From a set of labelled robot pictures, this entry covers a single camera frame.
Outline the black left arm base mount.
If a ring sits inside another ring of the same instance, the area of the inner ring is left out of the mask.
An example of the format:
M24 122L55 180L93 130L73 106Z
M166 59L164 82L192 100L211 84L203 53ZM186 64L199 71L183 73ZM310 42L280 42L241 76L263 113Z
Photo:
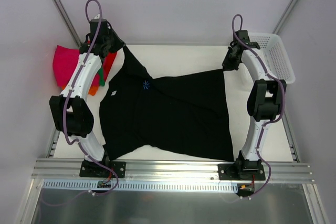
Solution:
M102 161L99 162L101 165L109 167L113 170L118 178L124 178L126 172L126 162L122 161L110 161L108 156L105 156ZM79 172L80 177L88 178L107 178L109 175L112 175L112 178L115 178L114 174L109 170L97 165L92 161L83 160L81 163L81 168Z

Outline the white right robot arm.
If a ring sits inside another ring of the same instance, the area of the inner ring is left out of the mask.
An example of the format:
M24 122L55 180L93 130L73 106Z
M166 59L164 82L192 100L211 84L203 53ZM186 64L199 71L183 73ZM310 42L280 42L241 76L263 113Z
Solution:
M243 64L254 82L247 100L250 125L240 151L244 160L261 160L261 150L270 125L281 120L285 108L286 82L278 79L258 54L260 46L250 41L247 30L233 32L233 41L222 63L224 71Z

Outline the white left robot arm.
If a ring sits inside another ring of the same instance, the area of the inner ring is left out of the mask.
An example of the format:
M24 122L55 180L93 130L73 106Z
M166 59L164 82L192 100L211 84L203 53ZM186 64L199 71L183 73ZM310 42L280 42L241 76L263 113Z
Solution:
M85 160L93 162L91 170L99 177L108 174L110 165L103 160L104 149L94 132L94 116L87 105L89 90L108 54L124 45L111 24L103 18L89 22L90 32L79 49L77 64L60 95L52 96L49 105L58 131L68 145L77 144Z

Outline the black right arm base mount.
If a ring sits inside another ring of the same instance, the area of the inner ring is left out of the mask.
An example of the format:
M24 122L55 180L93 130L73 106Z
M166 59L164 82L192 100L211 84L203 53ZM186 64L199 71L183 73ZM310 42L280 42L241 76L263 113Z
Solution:
M257 158L256 161L245 159L241 151L234 163L221 163L217 165L217 168L220 180L266 180L261 159Z

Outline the white plastic basket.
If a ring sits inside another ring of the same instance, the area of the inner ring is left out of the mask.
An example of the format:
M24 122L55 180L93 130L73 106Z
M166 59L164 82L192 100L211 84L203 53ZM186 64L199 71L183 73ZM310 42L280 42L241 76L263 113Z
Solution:
M249 33L248 36L250 41L259 44L260 50L254 51L262 59L267 72L279 80L285 80L286 84L294 83L296 77L281 38L268 33ZM250 50L244 50L241 58L243 69L240 76L245 88L251 89L256 80L269 80L260 61Z

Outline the black t shirt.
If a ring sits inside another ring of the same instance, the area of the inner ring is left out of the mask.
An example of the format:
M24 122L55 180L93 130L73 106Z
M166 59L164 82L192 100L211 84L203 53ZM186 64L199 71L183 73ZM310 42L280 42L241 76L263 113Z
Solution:
M222 70L152 78L127 47L123 52L123 65L110 80L99 108L110 159L149 145L233 161Z

